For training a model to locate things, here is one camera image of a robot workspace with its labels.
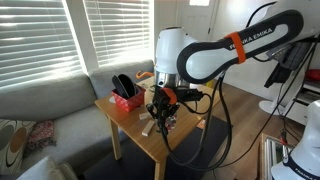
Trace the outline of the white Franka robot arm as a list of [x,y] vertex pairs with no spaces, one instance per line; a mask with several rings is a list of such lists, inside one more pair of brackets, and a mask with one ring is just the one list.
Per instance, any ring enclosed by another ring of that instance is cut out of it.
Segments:
[[[165,127],[180,104],[202,98],[182,89],[179,80],[202,84],[235,64],[263,52],[299,42],[319,33],[320,0],[278,0],[256,24],[230,33],[218,41],[201,42],[182,27],[160,32],[156,47],[155,93],[148,110]],[[173,76],[169,83],[165,77]]]

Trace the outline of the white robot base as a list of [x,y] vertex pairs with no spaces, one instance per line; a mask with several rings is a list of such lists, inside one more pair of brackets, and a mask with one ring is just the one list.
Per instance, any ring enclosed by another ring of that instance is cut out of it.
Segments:
[[271,168],[274,180],[320,180],[320,100],[308,105],[307,118],[300,142]]

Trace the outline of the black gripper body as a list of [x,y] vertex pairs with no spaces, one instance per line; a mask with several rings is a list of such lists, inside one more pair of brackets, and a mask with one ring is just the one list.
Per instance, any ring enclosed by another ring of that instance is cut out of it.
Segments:
[[152,102],[146,108],[154,119],[162,121],[176,113],[180,107],[177,101],[177,95],[171,88],[156,87]]

